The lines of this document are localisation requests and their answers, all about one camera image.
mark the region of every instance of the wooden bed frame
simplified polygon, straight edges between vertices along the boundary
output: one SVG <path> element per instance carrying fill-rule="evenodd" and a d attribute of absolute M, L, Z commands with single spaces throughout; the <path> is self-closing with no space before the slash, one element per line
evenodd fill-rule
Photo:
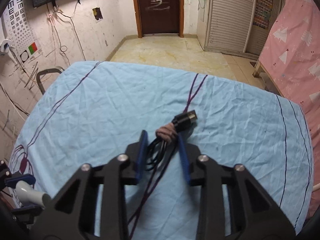
<path fill-rule="evenodd" d="M 269 75 L 268 71 L 266 70 L 266 68 L 262 65 L 262 63 L 260 61 L 257 61 L 256 65 L 254 66 L 254 71 L 253 71 L 253 76 L 258 78 L 260 77 L 260 73 L 261 72 L 265 72 L 268 77 L 270 78 L 270 80 L 273 82 L 274 86 L 276 87 L 277 91 L 279 92 L 279 95 L 283 96 L 283 93 L 280 91 L 280 89 L 278 88 L 278 86 L 276 85 L 276 83 L 274 82 L 274 80 L 272 79 L 272 77 Z"/>

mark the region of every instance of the screw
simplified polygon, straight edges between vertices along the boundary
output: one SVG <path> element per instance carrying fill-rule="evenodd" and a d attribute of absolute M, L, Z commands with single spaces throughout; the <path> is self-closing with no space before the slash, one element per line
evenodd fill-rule
<path fill-rule="evenodd" d="M 127 154 L 120 154 L 117 159 L 120 162 L 125 162 L 128 158 Z"/>
<path fill-rule="evenodd" d="M 244 171 L 244 170 L 245 170 L 245 166 L 242 165 L 242 164 L 237 164 L 237 165 L 235 166 L 235 170 L 236 170 L 236 171 Z"/>
<path fill-rule="evenodd" d="M 85 164 L 83 164 L 82 166 L 81 166 L 81 170 L 82 171 L 88 171 L 88 170 L 90 170 L 90 164 L 88 164 L 88 163 L 85 163 Z"/>
<path fill-rule="evenodd" d="M 207 161 L 209 160 L 209 157 L 208 157 L 207 155 L 200 155 L 200 156 L 198 157 L 198 160 L 199 160 L 200 162 L 207 162 Z"/>

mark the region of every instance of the bed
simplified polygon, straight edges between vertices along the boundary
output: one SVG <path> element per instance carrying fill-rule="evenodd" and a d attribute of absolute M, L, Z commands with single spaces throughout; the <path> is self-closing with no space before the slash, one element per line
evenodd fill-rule
<path fill-rule="evenodd" d="M 107 163 L 183 111 L 195 73 L 114 62 L 77 62 L 39 100 L 15 144 L 9 167 L 31 173 L 54 196 L 83 163 Z M 199 74 L 195 89 L 204 75 Z M 198 121 L 188 138 L 219 164 L 243 163 L 298 233 L 313 185 L 310 134 L 301 107 L 250 85 L 207 76 L 191 102 Z M 128 216 L 149 173 L 126 187 Z M 195 239 L 199 188 L 190 189 L 176 154 L 147 201 L 133 239 Z M 226 208 L 226 232 L 230 232 Z"/>
<path fill-rule="evenodd" d="M 320 10 L 313 0 L 286 0 L 256 64 L 283 97 L 306 114 L 315 156 L 315 184 L 320 183 Z M 309 215 L 320 204 L 312 194 Z"/>

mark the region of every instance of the pink blanket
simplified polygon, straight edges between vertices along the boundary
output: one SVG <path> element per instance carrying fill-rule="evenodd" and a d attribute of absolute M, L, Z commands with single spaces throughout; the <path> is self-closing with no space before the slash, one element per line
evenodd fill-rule
<path fill-rule="evenodd" d="M 313 0 L 285 0 L 259 58 L 278 89 L 299 104 L 310 129 L 314 184 L 320 183 L 320 11 Z M 320 204 L 311 197 L 309 215 Z"/>

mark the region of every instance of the tiled floor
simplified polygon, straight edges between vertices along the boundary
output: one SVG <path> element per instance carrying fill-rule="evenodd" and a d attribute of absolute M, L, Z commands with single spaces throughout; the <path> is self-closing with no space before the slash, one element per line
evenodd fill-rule
<path fill-rule="evenodd" d="M 209 74 L 264 89 L 261 78 L 252 76 L 247 58 L 203 51 L 198 40 L 179 37 L 147 37 L 127 40 L 111 61 L 156 65 Z"/>

